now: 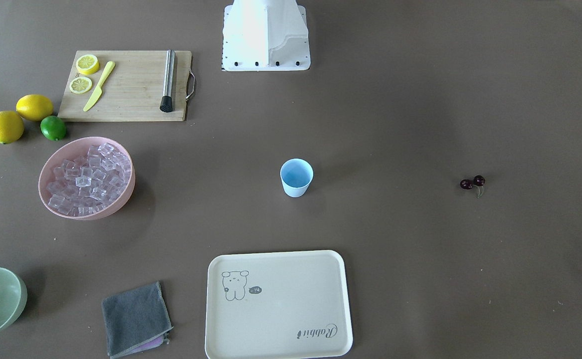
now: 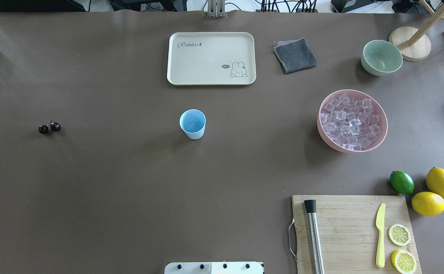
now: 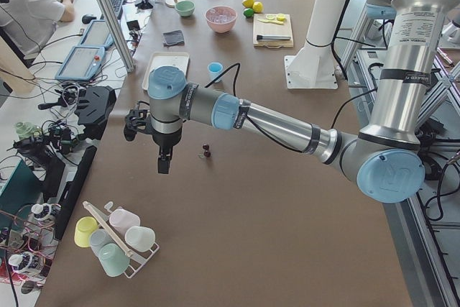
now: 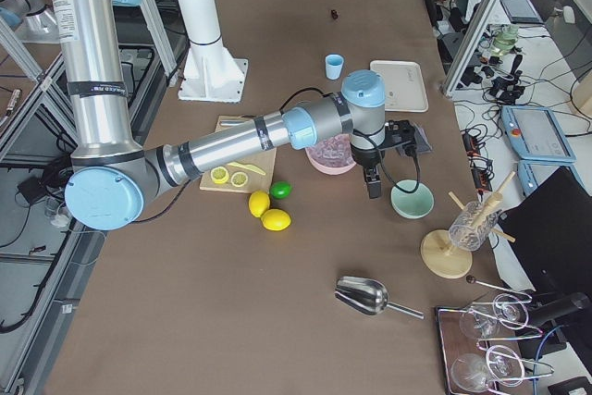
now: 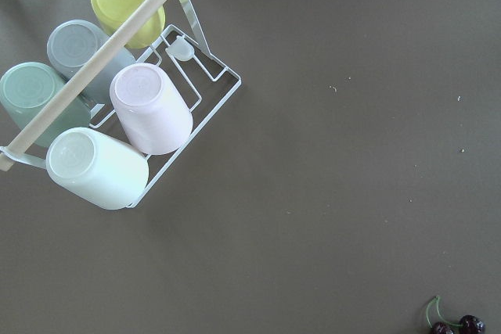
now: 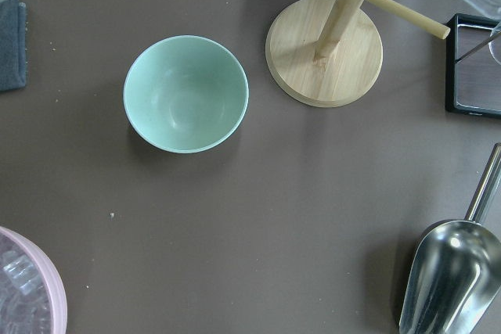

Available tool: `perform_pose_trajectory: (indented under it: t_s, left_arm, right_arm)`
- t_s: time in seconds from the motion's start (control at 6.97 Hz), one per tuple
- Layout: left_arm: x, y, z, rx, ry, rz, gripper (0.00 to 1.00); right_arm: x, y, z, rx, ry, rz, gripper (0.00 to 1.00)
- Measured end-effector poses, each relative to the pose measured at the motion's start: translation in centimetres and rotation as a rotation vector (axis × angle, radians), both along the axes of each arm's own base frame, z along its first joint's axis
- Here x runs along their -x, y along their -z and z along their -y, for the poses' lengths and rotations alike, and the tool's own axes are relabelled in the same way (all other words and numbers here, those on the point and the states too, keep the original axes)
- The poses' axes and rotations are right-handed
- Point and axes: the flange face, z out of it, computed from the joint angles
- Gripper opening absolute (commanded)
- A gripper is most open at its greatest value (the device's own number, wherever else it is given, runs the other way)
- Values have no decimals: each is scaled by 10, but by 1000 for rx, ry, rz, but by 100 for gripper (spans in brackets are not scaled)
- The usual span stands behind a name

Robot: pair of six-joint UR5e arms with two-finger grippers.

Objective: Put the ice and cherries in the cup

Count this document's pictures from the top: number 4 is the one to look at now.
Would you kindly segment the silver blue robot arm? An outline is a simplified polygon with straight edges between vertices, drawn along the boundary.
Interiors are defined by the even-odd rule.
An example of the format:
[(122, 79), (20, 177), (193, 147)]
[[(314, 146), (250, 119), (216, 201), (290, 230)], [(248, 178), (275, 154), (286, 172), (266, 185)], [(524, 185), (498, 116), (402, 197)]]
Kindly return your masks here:
[(351, 73), (338, 93), (317, 101), (283, 107), (195, 141), (144, 150), (131, 133), (114, 0), (52, 1), (78, 132), (65, 199), (69, 212), (89, 228), (125, 227), (164, 192), (284, 144), (299, 150), (348, 135), (374, 198), (380, 194), (377, 167), (387, 149), (415, 152), (413, 126), (386, 119), (384, 82), (371, 70)]

